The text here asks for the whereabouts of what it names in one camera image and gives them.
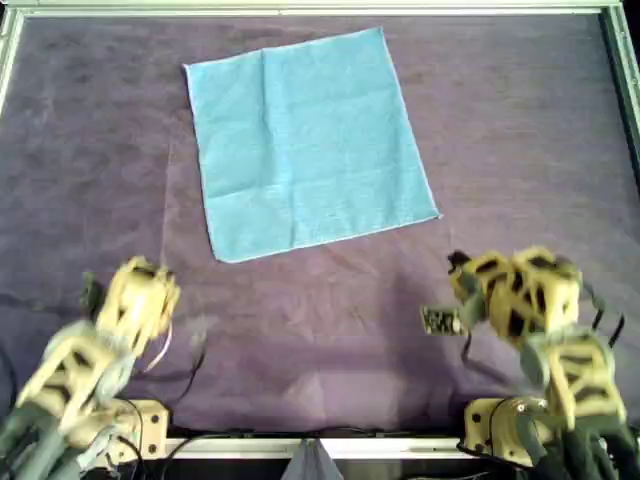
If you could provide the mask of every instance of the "metal frame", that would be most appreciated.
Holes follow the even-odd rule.
[[[184,439],[167,439],[169,454]],[[194,440],[176,454],[178,459],[289,459],[298,449],[300,438],[213,438]],[[323,438],[320,440],[335,460],[469,460],[459,451],[457,438]]]
[[[640,186],[640,73],[620,0],[7,0],[0,29],[0,114],[24,21],[31,17],[171,17],[270,15],[568,15],[599,14]],[[184,439],[169,439],[167,454]],[[301,439],[201,439],[176,458],[287,459]],[[456,438],[327,438],[336,459],[470,459]]]

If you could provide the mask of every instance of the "blue towel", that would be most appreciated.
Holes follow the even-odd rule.
[[[185,68],[219,260],[439,216],[382,29]]]

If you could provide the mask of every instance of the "square cloth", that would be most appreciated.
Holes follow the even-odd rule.
[[[219,260],[439,215],[381,28],[185,68]]]

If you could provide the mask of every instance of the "purple fabric surface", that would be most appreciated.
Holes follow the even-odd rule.
[[[380,25],[444,218],[216,262],[181,65]],[[462,365],[460,339],[423,334],[419,305],[453,301],[446,255],[544,244],[628,313],[617,380],[637,417],[640,200],[628,155],[595,16],[29,20],[0,120],[0,291],[70,305],[82,271],[107,280],[144,254],[183,287],[158,372],[188,369],[194,333],[208,332],[177,424],[442,427],[469,398],[527,390],[491,332],[475,335],[479,371]],[[24,381],[70,319],[2,313]],[[128,393],[170,401],[183,383]]]

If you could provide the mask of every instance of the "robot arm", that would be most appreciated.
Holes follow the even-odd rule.
[[[180,289],[142,257],[116,272],[95,325],[58,332],[0,430],[0,478],[75,478],[118,433],[115,396],[135,359],[167,330]]]
[[[604,306],[575,265],[540,247],[511,258],[498,252],[476,258],[455,252],[449,260],[449,279],[462,306],[447,310],[448,321],[440,323],[433,320],[444,318],[441,310],[423,307],[427,331],[468,335],[470,340],[473,327],[488,321],[500,339],[520,352],[523,371],[544,392],[544,398],[472,402],[465,411],[461,446],[531,466],[535,449],[525,445],[532,445],[526,441],[531,432],[542,445],[566,432],[588,429],[599,437],[615,432],[615,438],[626,439],[625,452],[635,452],[626,434],[626,410],[614,382],[610,348],[621,325],[609,345],[593,329],[578,326],[581,290],[598,309],[594,328]]]

